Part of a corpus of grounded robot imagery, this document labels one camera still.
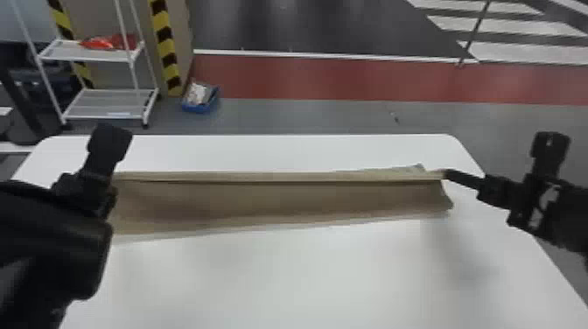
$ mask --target beige towel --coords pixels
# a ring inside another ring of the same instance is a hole
[[[314,224],[445,211],[441,171],[118,172],[118,234]]]

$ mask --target robotic arm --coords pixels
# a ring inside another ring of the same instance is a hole
[[[116,203],[110,179],[132,135],[99,125],[86,163],[51,189],[0,183],[0,326],[57,328],[75,299],[98,290]]]
[[[588,256],[588,189],[557,177],[570,138],[539,132],[531,148],[535,160],[521,183],[500,176],[484,178],[448,170],[445,178],[478,191],[478,200],[510,210],[509,226],[560,248]]]

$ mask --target blue bin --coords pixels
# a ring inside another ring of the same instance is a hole
[[[213,87],[213,92],[210,95],[210,100],[204,104],[193,105],[187,101],[182,100],[182,110],[190,113],[205,114],[214,109],[217,101],[219,100],[221,89],[219,87]]]

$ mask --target hazard tape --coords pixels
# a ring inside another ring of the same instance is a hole
[[[179,75],[176,45],[173,41],[170,14],[165,0],[149,0],[153,31],[157,39],[157,53],[161,59],[163,76],[167,84],[167,94],[180,96],[182,93],[182,79]]]
[[[72,30],[72,23],[69,21],[69,17],[66,14],[63,6],[61,6],[60,0],[47,0],[49,3],[49,7],[51,7],[51,12],[53,14],[53,18],[55,19],[55,24],[61,33],[61,37],[67,40],[75,40],[74,31]],[[84,62],[76,61],[73,63],[73,70],[84,80],[84,84],[88,88],[94,88],[94,83],[92,82],[92,75],[90,74],[90,70],[88,69],[88,65]]]

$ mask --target white floor marking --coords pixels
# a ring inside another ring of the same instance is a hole
[[[452,57],[423,57],[423,56],[381,56],[381,55],[356,55],[351,53],[321,53],[321,52],[261,52],[249,50],[216,50],[194,49],[196,55],[228,55],[228,56],[256,56],[256,57],[293,57],[302,59],[328,59],[328,60],[392,60],[414,62],[441,62],[455,63],[457,58]],[[476,59],[466,59],[466,63],[478,63]]]
[[[31,153],[34,149],[34,146],[18,146],[10,142],[0,142],[0,154]]]
[[[585,5],[583,3],[580,3],[578,1],[574,1],[574,0],[550,0],[556,4],[561,4],[564,7],[568,7],[574,11],[583,13],[585,15],[588,15],[588,5]]]
[[[476,18],[429,16],[429,19],[443,30],[469,32],[476,24]],[[517,33],[549,36],[585,37],[587,34],[559,22],[521,21],[486,18],[480,32]]]
[[[588,47],[474,42],[470,53],[478,60],[541,64],[588,65]]]
[[[455,1],[455,0],[407,0],[417,8],[427,9],[447,9],[455,11],[481,11],[484,7],[484,1]],[[535,10],[522,3],[502,3],[492,2],[489,12],[506,12],[514,14],[536,14],[541,15],[539,10]]]
[[[7,116],[12,111],[11,107],[0,106],[0,116]]]

